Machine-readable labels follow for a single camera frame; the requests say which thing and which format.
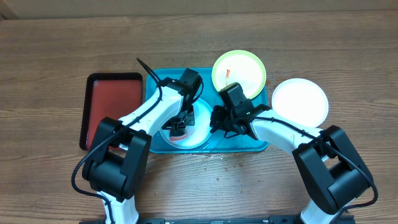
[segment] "yellow-green plate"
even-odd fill
[[[228,84],[238,82],[246,98],[256,97],[266,84],[266,68],[253,53],[232,50],[217,59],[211,71],[211,79],[217,91]]]

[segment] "white plate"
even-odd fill
[[[275,89],[272,109],[293,122],[315,128],[328,116],[329,102],[325,92],[314,82],[292,78]]]
[[[214,87],[220,91],[228,84],[241,84],[246,98],[256,97],[266,84],[266,68],[254,54],[245,50],[226,52],[213,66],[211,79]]]
[[[160,130],[160,135],[170,145],[179,149],[193,149],[205,143],[210,137],[210,116],[212,108],[203,99],[199,98],[193,103],[195,125],[187,126],[187,137],[178,141],[170,141],[170,130]]]

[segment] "wooden table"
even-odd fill
[[[76,193],[86,78],[93,72],[211,67],[243,49],[267,68],[269,97],[289,78],[326,92],[323,128],[342,127],[380,192],[358,223],[398,218],[398,12],[301,12],[0,22],[0,223],[78,223],[104,217]],[[77,184],[89,185],[81,177]],[[356,202],[370,200],[368,190]],[[151,154],[136,195],[143,217],[295,214],[309,201],[291,156]]]

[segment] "black base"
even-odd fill
[[[302,224],[297,215],[271,215],[267,218],[193,219],[164,220],[162,218],[140,218],[137,224]],[[336,224],[355,224],[354,216],[343,216]]]

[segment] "plate rim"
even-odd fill
[[[306,82],[306,83],[311,83],[312,85],[315,85],[316,87],[318,87],[321,91],[322,91],[322,98],[325,100],[325,102],[326,102],[326,106],[325,106],[325,111],[326,111],[326,113],[324,113],[324,115],[323,115],[323,118],[317,123],[317,125],[316,126],[309,126],[309,127],[312,127],[312,128],[316,128],[316,127],[319,127],[325,120],[326,120],[326,118],[328,117],[328,114],[329,114],[329,100],[328,100],[328,97],[326,96],[326,93],[325,93],[325,91],[323,91],[323,89],[318,85],[318,84],[316,84],[315,82],[313,82],[313,81],[311,81],[311,80],[307,80],[307,79],[305,79],[305,78],[290,78],[290,79],[288,79],[288,80],[285,80],[285,81],[283,81],[282,83],[280,83],[276,88],[275,88],[275,90],[274,90],[274,92],[272,93],[272,96],[271,96],[271,105],[274,105],[274,98],[275,98],[275,93],[278,91],[278,90],[280,90],[281,88],[283,88],[284,86],[286,86],[287,84],[289,84],[289,83],[297,83],[297,82]]]
[[[260,94],[260,92],[262,91],[262,89],[264,88],[264,86],[266,85],[266,81],[267,81],[267,71],[266,68],[263,64],[263,62],[260,60],[260,58],[253,54],[252,52],[248,52],[247,50],[230,50],[229,52],[225,52],[223,55],[221,55],[217,61],[214,63],[213,68],[211,70],[211,81],[213,82],[213,86],[216,88],[217,91],[220,91],[222,88],[220,88],[219,86],[217,86],[216,82],[215,82],[215,78],[216,78],[216,69],[218,67],[218,65],[225,60],[227,57],[232,56],[232,55],[237,55],[237,54],[241,54],[241,55],[245,55],[248,56],[249,58],[254,59],[254,61],[257,62],[257,64],[260,65],[261,72],[262,72],[262,76],[264,77],[262,79],[262,83],[260,84],[260,88],[258,88],[252,95],[250,95],[248,98],[249,99],[253,99],[255,98],[258,94]]]

